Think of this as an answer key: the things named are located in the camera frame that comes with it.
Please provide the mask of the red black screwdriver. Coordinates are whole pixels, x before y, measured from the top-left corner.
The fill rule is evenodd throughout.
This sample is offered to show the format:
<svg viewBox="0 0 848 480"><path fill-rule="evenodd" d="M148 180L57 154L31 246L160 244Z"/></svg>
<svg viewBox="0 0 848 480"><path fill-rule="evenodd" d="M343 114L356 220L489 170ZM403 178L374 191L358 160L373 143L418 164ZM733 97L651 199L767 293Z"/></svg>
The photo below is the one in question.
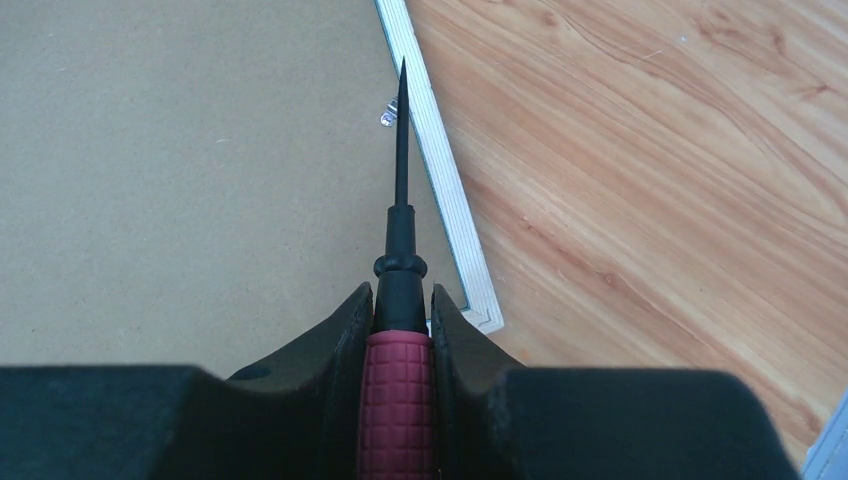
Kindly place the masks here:
<svg viewBox="0 0 848 480"><path fill-rule="evenodd" d="M361 479L433 479L435 461L432 348L409 202L410 102L399 76L394 201L387 211L385 250L374 264L378 288L366 340L359 413Z"/></svg>

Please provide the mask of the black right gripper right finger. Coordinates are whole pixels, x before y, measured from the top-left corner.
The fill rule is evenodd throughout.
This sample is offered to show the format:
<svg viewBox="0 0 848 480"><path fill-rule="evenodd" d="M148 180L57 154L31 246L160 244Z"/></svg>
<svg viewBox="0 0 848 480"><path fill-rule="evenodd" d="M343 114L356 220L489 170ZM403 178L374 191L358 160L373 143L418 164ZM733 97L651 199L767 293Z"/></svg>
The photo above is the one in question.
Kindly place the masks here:
<svg viewBox="0 0 848 480"><path fill-rule="evenodd" d="M431 297L445 479L795 479L736 376L679 368L528 367Z"/></svg>

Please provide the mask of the wooden photo frame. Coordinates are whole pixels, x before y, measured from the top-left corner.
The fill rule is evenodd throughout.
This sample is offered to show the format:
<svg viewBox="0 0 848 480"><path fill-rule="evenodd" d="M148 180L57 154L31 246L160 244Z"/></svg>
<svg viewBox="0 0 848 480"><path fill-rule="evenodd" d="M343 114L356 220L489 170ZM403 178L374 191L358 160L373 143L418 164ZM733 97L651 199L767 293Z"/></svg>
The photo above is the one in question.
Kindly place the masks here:
<svg viewBox="0 0 848 480"><path fill-rule="evenodd" d="M225 377L328 317L384 249L400 69L425 282L499 330L404 2L3 2L2 363Z"/></svg>

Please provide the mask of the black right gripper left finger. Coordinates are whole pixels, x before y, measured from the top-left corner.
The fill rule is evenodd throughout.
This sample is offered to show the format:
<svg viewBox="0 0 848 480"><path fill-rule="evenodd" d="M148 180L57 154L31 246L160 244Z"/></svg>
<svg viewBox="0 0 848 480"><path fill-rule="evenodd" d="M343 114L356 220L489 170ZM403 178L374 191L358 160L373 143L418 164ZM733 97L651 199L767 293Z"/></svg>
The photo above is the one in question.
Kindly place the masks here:
<svg viewBox="0 0 848 480"><path fill-rule="evenodd" d="M351 479L372 290L227 379L191 365L5 367L5 479Z"/></svg>

